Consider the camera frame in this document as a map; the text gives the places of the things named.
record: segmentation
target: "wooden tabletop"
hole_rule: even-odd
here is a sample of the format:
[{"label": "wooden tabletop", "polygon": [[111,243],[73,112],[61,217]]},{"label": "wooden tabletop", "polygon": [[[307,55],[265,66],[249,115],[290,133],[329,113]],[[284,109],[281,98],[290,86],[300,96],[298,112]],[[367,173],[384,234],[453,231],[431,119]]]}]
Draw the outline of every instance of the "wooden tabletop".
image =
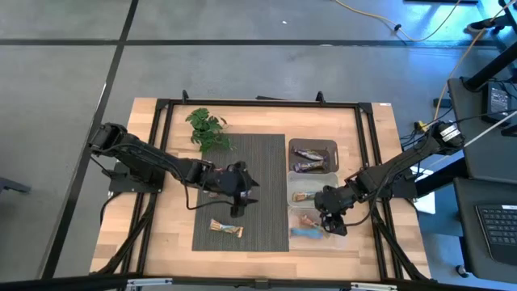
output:
[{"label": "wooden tabletop", "polygon": [[[137,98],[128,122],[128,131],[147,141],[156,99]],[[397,126],[389,103],[373,103],[373,116],[383,161],[401,153]],[[196,106],[174,106],[166,152],[180,158],[201,158],[199,147],[190,142],[191,126],[185,122]],[[336,173],[340,185],[362,165],[355,113],[344,108],[274,108],[207,106],[213,115],[223,116],[230,125],[227,133],[279,133],[287,145],[292,138],[329,139],[336,141],[340,168]],[[157,140],[165,120],[160,119]],[[368,122],[363,116],[368,157],[373,163]],[[185,208],[181,184],[166,175],[149,240],[145,274],[150,276],[196,276],[227,278],[276,278],[312,280],[379,280],[379,271],[368,219],[360,226],[348,227],[344,248],[339,251],[192,251],[195,212]],[[191,205],[195,205],[197,190],[189,188]],[[136,195],[123,193],[106,208],[99,232],[91,271],[103,267],[126,239]],[[403,199],[391,200],[397,240],[418,270],[429,276],[418,219],[413,207]],[[347,211],[345,222],[355,222],[368,212],[368,204],[355,204]],[[137,250],[132,256],[131,270],[136,268]],[[385,243],[388,273],[393,276],[389,246]]]}]

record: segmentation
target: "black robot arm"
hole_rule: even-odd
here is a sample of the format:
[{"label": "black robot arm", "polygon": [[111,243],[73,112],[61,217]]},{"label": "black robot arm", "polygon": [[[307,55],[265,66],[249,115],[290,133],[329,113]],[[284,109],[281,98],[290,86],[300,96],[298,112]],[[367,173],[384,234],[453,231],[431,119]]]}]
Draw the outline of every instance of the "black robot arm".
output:
[{"label": "black robot arm", "polygon": [[314,199],[315,208],[321,213],[322,226],[326,231],[346,235],[347,226],[363,222],[345,224],[342,215],[354,207],[355,202],[376,200],[383,192],[390,192],[401,173],[432,154],[453,154],[464,144],[464,137],[452,123],[433,124],[426,136],[413,148],[404,151],[386,163],[360,169],[345,179],[345,186],[333,188],[325,186]]},{"label": "black robot arm", "polygon": [[151,183],[160,172],[169,171],[186,187],[230,196],[232,217],[242,216],[248,204],[257,202],[249,194],[259,184],[250,177],[244,162],[217,168],[204,160],[176,158],[144,143],[124,126],[110,123],[99,127],[89,146],[92,154],[117,158],[129,168],[132,179],[140,183]]}]

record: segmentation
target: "concrete floor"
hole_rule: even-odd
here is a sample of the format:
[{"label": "concrete floor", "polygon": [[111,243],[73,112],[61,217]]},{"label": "concrete floor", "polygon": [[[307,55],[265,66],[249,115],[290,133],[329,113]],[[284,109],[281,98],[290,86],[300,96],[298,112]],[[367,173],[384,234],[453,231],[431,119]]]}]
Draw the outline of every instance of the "concrete floor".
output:
[{"label": "concrete floor", "polygon": [[[118,39],[130,2],[4,0],[0,39]],[[432,32],[452,7],[401,0],[363,0],[354,6],[397,20],[414,38]],[[484,3],[484,8],[491,14],[497,11],[493,2]],[[464,28],[480,19],[479,7],[460,6],[430,40],[471,40]],[[515,41],[510,28],[500,38],[507,44]],[[383,23],[326,0],[147,0],[140,1],[129,39],[397,40],[397,36]],[[37,276],[114,51],[113,46],[0,45],[0,176],[33,189],[28,195],[0,195],[0,281]],[[413,121],[432,118],[431,101],[439,96],[463,52],[464,48],[383,46],[126,47],[103,121],[126,124],[133,98],[178,98],[183,89],[192,98],[265,95],[298,100],[313,99],[323,91],[332,101],[392,103],[402,136],[412,130]],[[456,76],[476,72],[497,55],[496,48],[474,48]],[[107,185],[107,178],[92,164],[57,276],[88,273]],[[515,287],[467,282],[444,271],[462,262],[461,257],[444,258],[441,250],[458,246],[430,234],[424,238],[435,279]]]}]

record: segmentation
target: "green plant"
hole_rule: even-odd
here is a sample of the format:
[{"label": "green plant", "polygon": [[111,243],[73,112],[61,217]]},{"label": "green plant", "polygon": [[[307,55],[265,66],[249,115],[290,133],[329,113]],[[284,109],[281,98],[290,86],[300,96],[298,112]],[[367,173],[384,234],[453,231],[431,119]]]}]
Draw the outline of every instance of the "green plant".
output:
[{"label": "green plant", "polygon": [[[226,120],[219,117],[224,125]],[[200,145],[200,151],[205,153],[213,146],[221,146],[224,149],[232,149],[232,145],[226,135],[221,130],[219,119],[211,116],[207,108],[198,108],[191,112],[185,121],[190,121],[194,130],[192,131],[191,142]]]}]

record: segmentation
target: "clear plastic container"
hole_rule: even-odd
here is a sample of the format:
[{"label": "clear plastic container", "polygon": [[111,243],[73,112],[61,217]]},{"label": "clear plastic container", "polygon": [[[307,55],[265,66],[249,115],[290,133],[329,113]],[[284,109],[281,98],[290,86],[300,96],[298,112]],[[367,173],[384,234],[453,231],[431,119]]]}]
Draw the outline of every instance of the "clear plastic container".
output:
[{"label": "clear plastic container", "polygon": [[294,192],[318,192],[323,186],[338,186],[338,176],[335,173],[301,174],[295,171],[288,172],[288,204],[292,207],[314,208],[314,200],[294,201]]},{"label": "clear plastic container", "polygon": [[345,248],[346,237],[337,234],[329,234],[321,229],[323,233],[322,238],[307,238],[304,236],[297,236],[291,234],[291,228],[311,229],[310,226],[301,224],[301,218],[307,215],[307,218],[320,223],[319,212],[316,209],[302,209],[297,207],[289,207],[289,250],[299,251],[324,251],[334,250],[341,251]]}]

